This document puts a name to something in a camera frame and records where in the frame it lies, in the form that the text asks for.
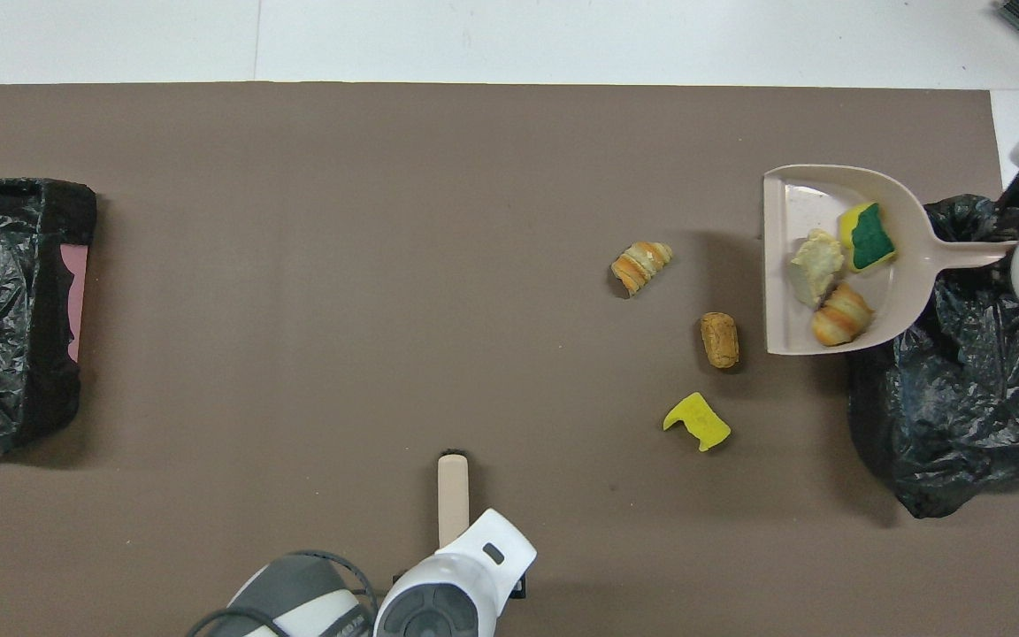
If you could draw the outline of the toy croissant piece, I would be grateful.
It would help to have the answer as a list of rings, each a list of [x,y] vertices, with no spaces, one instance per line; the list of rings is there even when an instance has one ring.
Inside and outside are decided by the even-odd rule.
[[[631,243],[609,266],[612,277],[628,298],[641,291],[674,258],[667,243],[638,241]]]
[[[832,290],[814,311],[810,330],[818,343],[836,347],[853,342],[873,322],[875,311],[846,282]]]
[[[820,306],[844,265],[844,250],[838,238],[821,228],[810,230],[788,265],[797,301],[810,308]]]

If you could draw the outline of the yellow notched sponge piece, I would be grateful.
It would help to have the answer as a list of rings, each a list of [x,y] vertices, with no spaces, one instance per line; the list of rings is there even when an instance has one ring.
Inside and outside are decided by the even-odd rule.
[[[700,392],[680,399],[664,416],[662,430],[680,425],[696,440],[697,450],[711,452],[731,436],[732,429]]]

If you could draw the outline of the black bag covered bin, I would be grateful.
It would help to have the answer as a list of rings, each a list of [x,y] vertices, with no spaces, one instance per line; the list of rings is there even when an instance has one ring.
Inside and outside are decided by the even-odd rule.
[[[915,518],[1019,483],[1019,299],[1011,259],[938,274],[915,323],[846,355],[854,448]]]

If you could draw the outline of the brown table mat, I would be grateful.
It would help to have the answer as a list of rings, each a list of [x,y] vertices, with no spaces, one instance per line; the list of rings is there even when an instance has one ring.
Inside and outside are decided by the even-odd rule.
[[[1001,190],[961,90],[0,86],[0,177],[102,199],[81,414],[0,458],[0,637],[183,634],[296,549],[384,587],[445,448],[538,550],[498,637],[1019,636],[1019,487],[914,519],[846,360],[765,348],[788,163]],[[628,298],[638,241],[674,258]],[[693,392],[711,452],[662,430]]]

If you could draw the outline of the beige hand brush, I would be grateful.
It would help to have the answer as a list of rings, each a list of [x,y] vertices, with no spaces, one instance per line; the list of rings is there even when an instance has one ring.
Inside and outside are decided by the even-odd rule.
[[[438,548],[442,549],[471,524],[469,458],[463,450],[441,452],[436,472]]]

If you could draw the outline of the brown bread roll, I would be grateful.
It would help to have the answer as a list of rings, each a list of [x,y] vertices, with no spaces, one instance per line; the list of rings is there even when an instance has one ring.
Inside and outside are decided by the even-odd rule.
[[[739,362],[739,330],[735,319],[725,313],[705,313],[700,319],[700,337],[710,365],[719,370]]]

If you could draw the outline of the green yellow sponge piece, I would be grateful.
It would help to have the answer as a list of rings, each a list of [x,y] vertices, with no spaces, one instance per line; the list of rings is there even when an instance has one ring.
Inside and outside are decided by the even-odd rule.
[[[878,202],[858,204],[838,218],[839,241],[849,272],[858,273],[884,265],[897,250],[886,232]]]

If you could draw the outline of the beige plastic dustpan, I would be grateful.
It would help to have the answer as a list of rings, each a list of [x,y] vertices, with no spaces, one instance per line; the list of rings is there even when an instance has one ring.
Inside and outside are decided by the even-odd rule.
[[[884,265],[846,274],[846,281],[874,310],[872,322],[853,342],[826,347],[810,330],[812,308],[795,298],[788,263],[810,230],[839,233],[850,207],[880,204],[883,229],[897,255]],[[943,242],[923,205],[897,179],[848,165],[786,165],[762,182],[764,325],[775,355],[813,356],[890,342],[919,319],[938,272],[995,265],[1015,242]]]

